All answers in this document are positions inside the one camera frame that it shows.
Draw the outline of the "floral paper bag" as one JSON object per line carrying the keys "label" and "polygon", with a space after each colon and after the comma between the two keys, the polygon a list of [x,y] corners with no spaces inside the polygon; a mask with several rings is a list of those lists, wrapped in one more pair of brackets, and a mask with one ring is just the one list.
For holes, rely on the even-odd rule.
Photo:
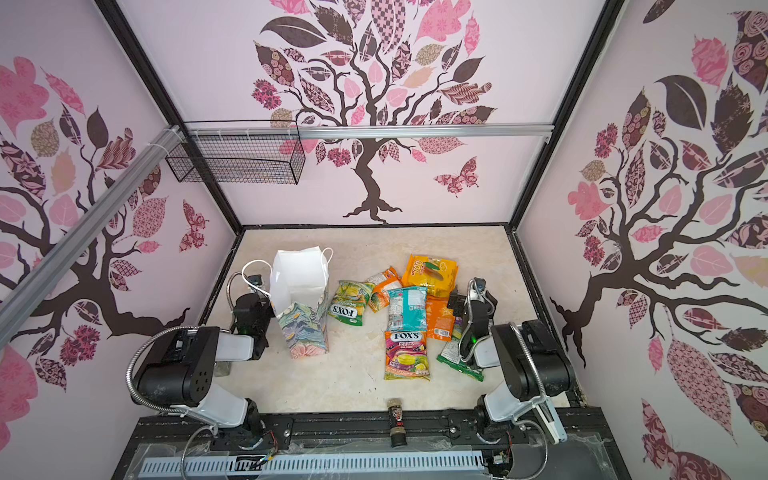
{"label": "floral paper bag", "polygon": [[329,307],[330,263],[334,251],[315,246],[279,250],[268,262],[255,259],[240,270],[260,274],[275,319],[293,359],[329,352],[326,312]]}

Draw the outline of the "Fox's fruits candy bag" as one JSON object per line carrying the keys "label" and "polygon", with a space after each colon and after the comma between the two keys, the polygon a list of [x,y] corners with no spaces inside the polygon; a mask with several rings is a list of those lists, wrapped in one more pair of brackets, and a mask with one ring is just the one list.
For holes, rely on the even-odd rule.
{"label": "Fox's fruits candy bag", "polygon": [[424,332],[385,332],[384,379],[430,380],[427,339]]}

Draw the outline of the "green Fox's mango tea bag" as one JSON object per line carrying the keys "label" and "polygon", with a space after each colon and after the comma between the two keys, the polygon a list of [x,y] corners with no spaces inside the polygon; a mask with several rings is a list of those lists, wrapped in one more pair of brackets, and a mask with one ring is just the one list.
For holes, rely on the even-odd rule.
{"label": "green Fox's mango tea bag", "polygon": [[341,280],[328,307],[327,314],[346,325],[362,326],[365,309],[373,294],[370,282]]}

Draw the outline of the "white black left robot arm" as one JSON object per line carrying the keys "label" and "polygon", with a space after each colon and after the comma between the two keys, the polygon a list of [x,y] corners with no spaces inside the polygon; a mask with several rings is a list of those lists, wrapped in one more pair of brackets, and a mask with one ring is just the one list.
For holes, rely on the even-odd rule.
{"label": "white black left robot arm", "polygon": [[268,348],[274,317],[269,297],[240,296],[231,308],[233,329],[173,327],[151,337],[134,354],[126,371],[132,400],[160,413],[189,416],[217,429],[243,428],[261,435],[265,426],[256,403],[214,381],[222,363],[259,360]]}

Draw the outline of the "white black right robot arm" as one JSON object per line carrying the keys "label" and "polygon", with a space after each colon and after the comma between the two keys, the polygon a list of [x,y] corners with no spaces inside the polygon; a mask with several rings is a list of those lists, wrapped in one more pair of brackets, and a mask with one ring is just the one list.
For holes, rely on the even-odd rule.
{"label": "white black right robot arm", "polygon": [[570,390],[575,374],[564,350],[540,320],[497,323],[498,301],[486,287],[469,282],[459,356],[473,370],[498,367],[502,382],[475,407],[478,432],[494,424],[520,425],[529,413],[554,444],[567,439],[553,398]]}

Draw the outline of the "orange chips bag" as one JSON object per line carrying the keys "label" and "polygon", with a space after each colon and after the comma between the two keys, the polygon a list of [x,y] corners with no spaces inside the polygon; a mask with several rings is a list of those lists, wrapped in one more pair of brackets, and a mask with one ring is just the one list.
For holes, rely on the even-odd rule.
{"label": "orange chips bag", "polygon": [[427,337],[448,342],[452,338],[455,316],[448,307],[447,298],[427,296],[426,301]]}

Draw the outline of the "green white snack bag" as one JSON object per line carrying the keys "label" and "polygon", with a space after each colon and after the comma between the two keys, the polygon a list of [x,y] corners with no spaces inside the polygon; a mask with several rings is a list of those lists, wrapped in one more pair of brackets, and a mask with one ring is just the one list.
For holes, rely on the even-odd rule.
{"label": "green white snack bag", "polygon": [[457,317],[451,332],[450,340],[442,348],[437,356],[437,361],[447,365],[451,369],[473,378],[478,382],[484,381],[484,375],[480,370],[469,367],[460,355],[460,344],[462,340],[463,321]]}

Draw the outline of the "yellow orange snack bag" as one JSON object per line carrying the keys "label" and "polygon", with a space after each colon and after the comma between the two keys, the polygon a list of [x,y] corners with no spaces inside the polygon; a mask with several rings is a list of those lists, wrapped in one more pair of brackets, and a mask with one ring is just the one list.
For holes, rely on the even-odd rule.
{"label": "yellow orange snack bag", "polygon": [[402,276],[404,286],[425,287],[430,296],[448,298],[456,285],[459,265],[456,261],[411,255]]}

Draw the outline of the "teal snack bag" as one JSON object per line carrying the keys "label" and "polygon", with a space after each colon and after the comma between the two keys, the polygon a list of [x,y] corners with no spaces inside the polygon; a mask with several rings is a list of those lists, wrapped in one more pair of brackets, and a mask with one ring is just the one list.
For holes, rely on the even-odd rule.
{"label": "teal snack bag", "polygon": [[427,288],[412,286],[389,292],[387,330],[394,332],[425,332]]}

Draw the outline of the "orange snack bag with label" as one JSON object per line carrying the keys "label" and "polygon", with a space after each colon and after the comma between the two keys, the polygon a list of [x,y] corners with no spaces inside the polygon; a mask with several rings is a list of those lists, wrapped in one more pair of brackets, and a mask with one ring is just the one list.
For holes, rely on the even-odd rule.
{"label": "orange snack bag with label", "polygon": [[398,272],[392,266],[382,272],[372,275],[366,279],[365,282],[373,285],[372,293],[368,301],[368,306],[373,312],[378,312],[389,305],[389,293],[391,290],[403,287]]}

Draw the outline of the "left metal flexible conduit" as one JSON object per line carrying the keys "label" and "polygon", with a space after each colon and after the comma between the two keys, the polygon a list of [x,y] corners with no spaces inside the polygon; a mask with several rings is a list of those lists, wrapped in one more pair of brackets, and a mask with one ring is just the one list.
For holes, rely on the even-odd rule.
{"label": "left metal flexible conduit", "polygon": [[150,337],[129,361],[125,381],[131,399],[161,414],[187,416],[184,388],[190,362],[185,359],[197,327],[176,326]]}

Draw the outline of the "small brown black bottle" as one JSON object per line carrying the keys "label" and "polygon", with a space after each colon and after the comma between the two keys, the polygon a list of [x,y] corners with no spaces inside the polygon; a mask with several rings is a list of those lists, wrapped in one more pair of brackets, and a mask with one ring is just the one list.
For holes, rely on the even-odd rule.
{"label": "small brown black bottle", "polygon": [[402,401],[399,398],[387,400],[389,437],[393,448],[407,445],[407,434],[403,419]]}

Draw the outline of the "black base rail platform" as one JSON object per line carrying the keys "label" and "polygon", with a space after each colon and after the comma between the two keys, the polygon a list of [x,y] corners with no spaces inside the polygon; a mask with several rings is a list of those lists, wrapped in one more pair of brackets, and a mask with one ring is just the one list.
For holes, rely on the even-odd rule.
{"label": "black base rail platform", "polygon": [[219,479],[627,479],[630,474],[598,408],[560,408],[567,439],[546,441],[531,414],[520,425],[494,424],[478,432],[475,410],[407,410],[407,445],[393,448],[388,412],[273,413],[261,415],[265,431],[212,432],[200,422],[170,416],[140,419],[115,469],[116,479],[136,479],[147,457],[183,460],[261,454],[399,453],[477,451],[480,472],[414,472],[224,477]]}

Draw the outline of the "aluminium rail back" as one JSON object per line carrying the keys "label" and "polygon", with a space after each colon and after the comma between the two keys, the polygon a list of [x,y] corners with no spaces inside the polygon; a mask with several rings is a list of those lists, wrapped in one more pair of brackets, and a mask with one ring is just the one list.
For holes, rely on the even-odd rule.
{"label": "aluminium rail back", "polygon": [[549,137],[554,126],[546,123],[477,124],[477,125],[408,125],[408,126],[348,126],[284,128],[193,128],[187,127],[192,136],[246,136],[287,135],[296,139],[381,139],[381,138],[428,138],[428,137]]}

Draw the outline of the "aluminium rail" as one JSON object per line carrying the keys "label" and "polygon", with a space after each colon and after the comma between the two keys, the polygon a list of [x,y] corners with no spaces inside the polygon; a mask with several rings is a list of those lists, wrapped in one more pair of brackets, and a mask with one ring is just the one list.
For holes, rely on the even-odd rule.
{"label": "aluminium rail", "polygon": [[90,242],[127,201],[132,191],[181,143],[178,126],[167,126],[147,144],[127,168],[76,225],[42,259],[39,266],[15,287],[1,305],[1,344],[6,345],[32,316],[37,306],[70,270]]}
{"label": "aluminium rail", "polygon": [[408,125],[408,126],[348,126],[284,128],[193,128],[187,127],[192,136],[246,136],[287,135],[296,139],[381,139],[381,138],[428,138],[428,137],[549,137],[554,126],[546,123],[477,124],[477,125]]}

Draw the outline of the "aluminium rail left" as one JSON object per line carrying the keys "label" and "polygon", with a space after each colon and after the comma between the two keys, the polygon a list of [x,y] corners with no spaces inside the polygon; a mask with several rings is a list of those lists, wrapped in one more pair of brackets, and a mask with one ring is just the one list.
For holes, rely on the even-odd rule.
{"label": "aluminium rail left", "polygon": [[15,287],[1,305],[1,344],[6,345],[32,316],[37,306],[70,270],[90,242],[127,201],[132,191],[181,143],[178,126],[167,126],[147,144],[127,168],[76,225],[42,259],[39,266]]}

